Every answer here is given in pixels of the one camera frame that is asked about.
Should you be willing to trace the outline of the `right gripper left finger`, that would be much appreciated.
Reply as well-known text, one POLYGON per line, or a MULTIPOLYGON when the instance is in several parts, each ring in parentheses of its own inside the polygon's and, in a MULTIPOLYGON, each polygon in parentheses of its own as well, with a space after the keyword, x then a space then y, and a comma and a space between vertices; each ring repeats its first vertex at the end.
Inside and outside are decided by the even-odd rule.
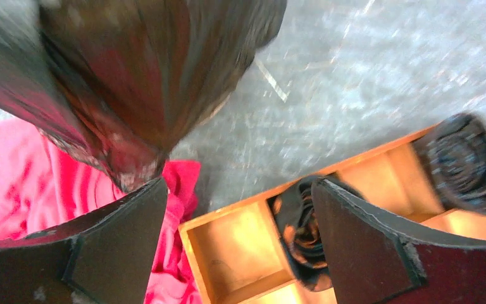
POLYGON ((64 224, 0 241, 0 303, 143 303, 167 198, 157 178, 64 224))

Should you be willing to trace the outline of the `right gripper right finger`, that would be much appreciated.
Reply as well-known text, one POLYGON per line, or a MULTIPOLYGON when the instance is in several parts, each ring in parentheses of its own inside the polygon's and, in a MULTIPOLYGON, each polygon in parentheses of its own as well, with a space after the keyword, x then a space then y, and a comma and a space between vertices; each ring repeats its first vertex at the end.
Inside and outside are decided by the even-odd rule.
POLYGON ((338 303, 486 303, 486 240, 425 227, 325 178, 311 194, 338 303))

